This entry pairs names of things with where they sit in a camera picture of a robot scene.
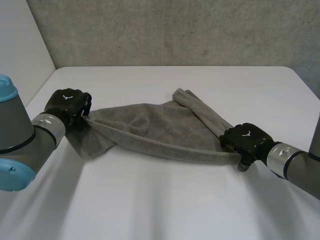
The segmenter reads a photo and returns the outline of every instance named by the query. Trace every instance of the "white table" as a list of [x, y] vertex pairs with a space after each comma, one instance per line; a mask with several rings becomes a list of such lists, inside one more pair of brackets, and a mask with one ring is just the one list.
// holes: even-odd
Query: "white table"
[[[250, 122], [309, 149], [320, 101], [285, 67], [66, 67], [27, 107], [57, 89], [91, 93], [92, 109], [161, 104], [190, 89], [232, 125]], [[4, 240], [319, 239], [320, 201], [261, 162], [178, 162], [113, 147], [85, 163], [63, 139], [30, 186], [0, 192]]]

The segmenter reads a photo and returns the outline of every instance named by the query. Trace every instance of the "gray wall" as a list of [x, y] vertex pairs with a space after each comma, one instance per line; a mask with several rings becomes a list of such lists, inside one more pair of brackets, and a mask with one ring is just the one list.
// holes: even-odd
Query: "gray wall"
[[287, 66], [320, 96], [320, 0], [27, 0], [57, 68]]

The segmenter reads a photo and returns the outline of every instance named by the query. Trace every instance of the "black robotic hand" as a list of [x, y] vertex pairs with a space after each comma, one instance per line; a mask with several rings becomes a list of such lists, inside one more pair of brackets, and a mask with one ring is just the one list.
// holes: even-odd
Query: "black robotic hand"
[[71, 88], [57, 90], [47, 102], [44, 111], [58, 117], [64, 125], [73, 125], [77, 130], [83, 128], [82, 115], [88, 116], [92, 97], [87, 92]]
[[223, 147], [230, 146], [242, 156], [238, 165], [240, 172], [248, 170], [257, 160], [258, 149], [263, 143], [273, 142], [271, 136], [251, 123], [244, 123], [226, 130], [219, 140]]

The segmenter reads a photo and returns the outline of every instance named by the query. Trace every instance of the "silver metal joint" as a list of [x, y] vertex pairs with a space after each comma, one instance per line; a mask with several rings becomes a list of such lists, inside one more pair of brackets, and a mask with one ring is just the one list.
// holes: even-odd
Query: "silver metal joint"
[[36, 116], [32, 120], [32, 125], [48, 130], [55, 137], [56, 146], [58, 146], [66, 134], [66, 127], [64, 123], [58, 117], [48, 113], [41, 113]]
[[300, 151], [300, 149], [294, 146], [290, 146], [285, 143], [279, 143], [275, 145], [269, 152], [268, 157], [266, 159], [266, 165], [272, 172], [278, 174], [282, 178], [285, 178], [284, 168], [286, 162], [290, 159], [290, 157], [293, 154]]

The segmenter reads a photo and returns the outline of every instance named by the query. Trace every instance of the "light blue joint cap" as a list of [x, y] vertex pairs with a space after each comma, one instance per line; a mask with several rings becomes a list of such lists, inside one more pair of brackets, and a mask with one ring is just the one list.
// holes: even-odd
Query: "light blue joint cap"
[[25, 189], [35, 177], [36, 173], [27, 165], [0, 158], [0, 190], [20, 191]]
[[13, 99], [18, 95], [18, 90], [10, 77], [0, 74], [0, 103]]

